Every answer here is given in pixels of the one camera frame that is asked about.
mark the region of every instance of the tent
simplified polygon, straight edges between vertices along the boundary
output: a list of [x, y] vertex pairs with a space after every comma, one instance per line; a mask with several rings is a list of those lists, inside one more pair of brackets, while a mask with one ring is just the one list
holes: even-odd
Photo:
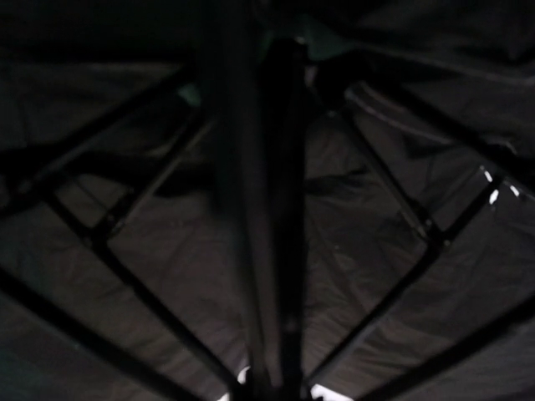
[[535, 6], [278, 3], [0, 4], [1, 400], [535, 398]]

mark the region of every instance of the tent frame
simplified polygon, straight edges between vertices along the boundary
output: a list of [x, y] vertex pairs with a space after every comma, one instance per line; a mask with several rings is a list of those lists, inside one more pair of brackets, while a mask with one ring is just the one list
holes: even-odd
[[[70, 230], [99, 258], [162, 323], [198, 357], [229, 389], [232, 399], [257, 401], [309, 400], [310, 387], [349, 356], [399, 304], [403, 296], [425, 275], [464, 228], [487, 205], [489, 195], [503, 182], [515, 185], [524, 195], [535, 196], [535, 186], [518, 169], [513, 157], [503, 155], [479, 140], [476, 132], [445, 116], [399, 85], [373, 75], [366, 77], [386, 98], [409, 109], [446, 138], [464, 145], [481, 162], [497, 172], [494, 180], [446, 230], [440, 230], [430, 215], [403, 191], [388, 166], [374, 150], [350, 115], [340, 110], [355, 149], [379, 182], [396, 200], [415, 233], [427, 243], [427, 250], [383, 300], [353, 329], [308, 376], [302, 370], [303, 284], [306, 251], [303, 233], [304, 129], [300, 104], [305, 95], [303, 81], [306, 58], [303, 46], [295, 43], [282, 52], [282, 69], [291, 77], [291, 88], [283, 93], [287, 105], [280, 130], [284, 133], [269, 142], [262, 124], [262, 102], [255, 73], [254, 42], [243, 1], [212, 0], [206, 12], [206, 51], [220, 62], [206, 63], [211, 84], [210, 118], [195, 111], [182, 125], [172, 146], [140, 189], [129, 192], [115, 204], [95, 227], [85, 226], [54, 194], [54, 178], [65, 166], [91, 149], [116, 122], [154, 99], [177, 90], [194, 79], [188, 63], [176, 74], [127, 99], [110, 112], [76, 130], [62, 143], [62, 150], [46, 163], [27, 173], [20, 181], [14, 201], [36, 191]], [[190, 149], [214, 124], [221, 124], [221, 148], [217, 167], [219, 185], [227, 193], [224, 204], [234, 229], [237, 252], [235, 274], [244, 300], [243, 319], [251, 369], [241, 385], [224, 363], [204, 345], [162, 301], [143, 284], [108, 247], [116, 235], [180, 163]], [[283, 200], [283, 209], [273, 199]], [[133, 378], [149, 390], [170, 399], [198, 400], [164, 375], [129, 355], [76, 321], [51, 301], [37, 294], [21, 280], [0, 268], [0, 292], [12, 298], [50, 327], [79, 343], [88, 352]], [[454, 368], [483, 348], [508, 334], [512, 327], [535, 315], [535, 294], [480, 327], [472, 334], [419, 367], [365, 394], [358, 400], [387, 400], [416, 391], [433, 378]]]

